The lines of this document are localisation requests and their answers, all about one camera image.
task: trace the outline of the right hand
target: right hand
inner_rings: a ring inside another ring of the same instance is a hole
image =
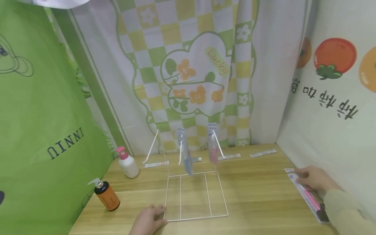
[[[323,170],[314,166],[309,166],[294,170],[299,178],[297,183],[305,185],[308,190],[318,190],[326,193],[328,190],[342,188]]]

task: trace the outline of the lotion bottle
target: lotion bottle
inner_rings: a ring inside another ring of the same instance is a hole
[[[120,146],[116,149],[116,152],[119,153],[119,165],[124,171],[124,174],[133,179],[139,173],[136,161],[133,157],[129,156],[125,150],[124,146]]]
[[[102,181],[99,178],[95,178],[88,183],[95,184],[94,193],[98,196],[99,200],[103,203],[108,211],[113,211],[120,205],[120,200],[116,196],[114,190],[107,181]]]

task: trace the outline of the white curtain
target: white curtain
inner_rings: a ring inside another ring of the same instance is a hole
[[[310,5],[91,0],[55,16],[103,116],[111,111],[115,145],[113,132],[131,154],[144,155],[157,129],[154,153],[161,144],[176,151],[179,127],[188,131],[192,150],[205,148],[206,125],[213,122],[223,147],[274,143]]]

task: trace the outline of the pink pump cap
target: pink pump cap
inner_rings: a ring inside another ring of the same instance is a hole
[[[119,158],[121,159],[121,160],[125,160],[125,159],[127,159],[128,158],[128,153],[126,152],[126,151],[124,151],[125,150],[125,147],[124,146],[120,146],[120,147],[118,147],[117,149],[116,149],[116,152],[118,152],[119,153]]]

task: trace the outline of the hand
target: hand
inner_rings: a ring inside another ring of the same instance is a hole
[[[153,235],[158,228],[167,224],[166,219],[158,219],[158,216],[165,210],[166,207],[162,204],[157,208],[151,204],[149,208],[142,209],[137,215],[129,235]]]
[[[342,188],[323,170],[314,166],[309,166],[294,170],[300,178],[297,183],[306,185],[307,190],[319,190],[326,193],[328,190]]]

